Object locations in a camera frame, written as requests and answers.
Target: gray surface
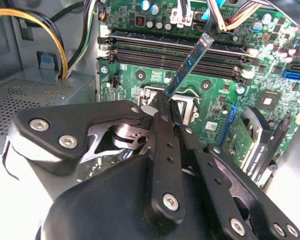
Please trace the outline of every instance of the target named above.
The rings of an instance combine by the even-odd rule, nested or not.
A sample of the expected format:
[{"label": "gray surface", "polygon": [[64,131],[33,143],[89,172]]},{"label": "gray surface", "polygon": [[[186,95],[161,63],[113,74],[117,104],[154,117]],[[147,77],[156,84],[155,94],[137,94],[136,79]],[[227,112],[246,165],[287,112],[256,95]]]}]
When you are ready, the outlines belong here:
[{"label": "gray surface", "polygon": [[11,18],[7,16],[0,17],[0,79],[21,70],[20,56]]},{"label": "gray surface", "polygon": [[300,230],[300,129],[282,156],[266,193]]},{"label": "gray surface", "polygon": [[22,108],[95,102],[95,78],[72,74],[56,81],[51,70],[30,68],[0,81],[0,155],[11,118]]},{"label": "gray surface", "polygon": [[[24,0],[13,0],[11,1],[15,7],[26,8],[26,1]],[[54,16],[57,12],[61,11],[65,6],[69,6],[72,3],[79,2],[78,0],[42,0],[39,1],[38,7],[31,8],[41,12],[48,17]],[[21,63],[24,69],[30,67],[38,67],[37,51],[48,52],[56,54],[58,58],[59,68],[61,68],[61,58],[57,50],[57,47],[50,37],[50,35],[42,28],[31,28],[33,33],[33,41],[23,40],[20,32],[19,22],[13,19],[13,27],[17,39],[17,44],[19,47]],[[94,18],[94,23],[92,26],[92,35],[90,37],[90,44],[88,49],[77,64],[77,69],[81,74],[94,76],[96,72],[96,58],[97,58],[97,48],[95,42],[97,41],[97,21],[98,18]],[[65,47],[65,54],[68,55],[68,60],[77,49],[83,29],[83,14],[82,13],[68,13],[63,18],[55,22],[58,27]]]}]

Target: blue sata port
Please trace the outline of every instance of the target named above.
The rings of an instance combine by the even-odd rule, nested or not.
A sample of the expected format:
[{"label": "blue sata port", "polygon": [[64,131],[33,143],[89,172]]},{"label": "blue sata port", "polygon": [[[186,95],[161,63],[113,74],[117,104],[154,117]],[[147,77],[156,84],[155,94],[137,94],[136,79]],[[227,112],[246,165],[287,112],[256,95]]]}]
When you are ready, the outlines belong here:
[{"label": "blue sata port", "polygon": [[300,64],[288,64],[287,68],[282,73],[282,77],[285,79],[300,81]]},{"label": "blue sata port", "polygon": [[282,77],[285,79],[300,81],[300,72],[284,70],[282,73]]}]

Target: silver screw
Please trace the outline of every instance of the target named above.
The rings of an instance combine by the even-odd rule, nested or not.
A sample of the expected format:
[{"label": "silver screw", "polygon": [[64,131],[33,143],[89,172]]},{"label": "silver screw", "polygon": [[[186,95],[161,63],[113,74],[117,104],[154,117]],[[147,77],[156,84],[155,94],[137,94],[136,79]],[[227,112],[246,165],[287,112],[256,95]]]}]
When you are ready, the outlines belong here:
[{"label": "silver screw", "polygon": [[168,119],[165,115],[162,115],[161,118],[162,118],[162,120],[164,120],[164,121],[166,121],[166,122],[169,121],[169,119]]},{"label": "silver screw", "polygon": [[131,110],[132,110],[133,112],[137,113],[137,114],[139,113],[139,110],[138,110],[138,108],[136,108],[136,107],[134,107],[134,106],[133,106],[133,107],[131,107]]},{"label": "silver screw", "polygon": [[295,236],[296,238],[299,237],[298,232],[295,230],[295,228],[293,226],[291,226],[290,224],[287,224],[286,227],[288,228],[289,232]]},{"label": "silver screw", "polygon": [[246,234],[245,228],[239,220],[237,220],[235,218],[231,218],[230,224],[231,224],[232,229],[240,236],[243,237]]},{"label": "silver screw", "polygon": [[189,134],[193,134],[194,131],[190,128],[190,127],[186,127],[185,130],[189,133]]},{"label": "silver screw", "polygon": [[108,73],[108,68],[107,68],[106,66],[102,66],[102,67],[101,67],[101,72],[102,72],[103,74],[107,74],[107,73]]},{"label": "silver screw", "polygon": [[283,231],[283,229],[276,223],[273,224],[275,230],[282,236],[286,236],[285,232]]},{"label": "silver screw", "polygon": [[213,151],[215,151],[217,154],[221,153],[221,152],[220,152],[220,149],[217,148],[216,146],[213,147]]},{"label": "silver screw", "polygon": [[171,211],[177,211],[179,208],[178,200],[170,193],[163,195],[163,204]]},{"label": "silver screw", "polygon": [[48,130],[49,124],[42,119],[34,119],[30,122],[30,127],[36,131],[43,132]]},{"label": "silver screw", "polygon": [[59,144],[66,149],[74,149],[78,142],[73,136],[64,135],[59,138]]}]

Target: motherboard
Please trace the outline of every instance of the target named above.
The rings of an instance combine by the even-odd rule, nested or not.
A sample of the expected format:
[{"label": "motherboard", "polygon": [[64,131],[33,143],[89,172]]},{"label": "motherboard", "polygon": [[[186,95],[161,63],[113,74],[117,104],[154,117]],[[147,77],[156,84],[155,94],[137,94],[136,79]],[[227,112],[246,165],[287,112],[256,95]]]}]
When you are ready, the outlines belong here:
[{"label": "motherboard", "polygon": [[[300,30],[259,8],[233,31],[204,20],[204,1],[176,19],[176,0],[108,0],[99,22],[99,100],[148,105],[195,43],[214,43],[172,99],[202,144],[222,149],[257,182],[278,163],[300,126]],[[225,19],[238,9],[220,8]]]}]

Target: wire bundle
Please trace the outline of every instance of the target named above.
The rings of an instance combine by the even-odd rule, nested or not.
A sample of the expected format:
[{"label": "wire bundle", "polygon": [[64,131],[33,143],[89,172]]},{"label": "wire bundle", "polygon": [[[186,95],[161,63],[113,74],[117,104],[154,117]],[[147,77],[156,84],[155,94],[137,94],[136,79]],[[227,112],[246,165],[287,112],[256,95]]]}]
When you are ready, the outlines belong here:
[{"label": "wire bundle", "polygon": [[239,27],[244,21],[246,21],[258,8],[261,7],[261,4],[256,2],[246,2],[243,4],[233,15],[233,17],[225,22],[216,0],[207,0],[208,7],[212,13],[214,19],[217,21],[218,27],[221,31],[230,31]]},{"label": "wire bundle", "polygon": [[86,3],[84,5],[82,37],[81,37],[79,47],[77,48],[74,55],[68,62],[69,70],[66,77],[69,77],[71,72],[74,70],[75,65],[81,60],[81,58],[83,57],[83,55],[88,49],[88,43],[91,36],[94,9],[95,9],[96,2],[97,0],[86,0]]},{"label": "wire bundle", "polygon": [[49,28],[48,25],[51,23],[49,18],[47,18],[42,13],[40,13],[40,14],[38,14],[38,12],[27,13],[27,12],[24,12],[24,11],[21,11],[18,9],[10,9],[10,8],[0,8],[0,17],[1,16],[12,16],[12,17],[29,20],[31,22],[34,22],[35,24],[40,25],[42,28],[44,28],[48,32],[48,34],[51,36],[53,41],[55,42],[56,47],[61,56],[61,63],[62,63],[61,68],[62,69],[60,72],[60,77],[63,79],[66,78],[66,75],[68,72],[68,64],[67,64],[67,57],[65,54],[63,42],[61,39],[60,32],[57,31],[58,30],[57,27],[55,27],[56,29]]}]

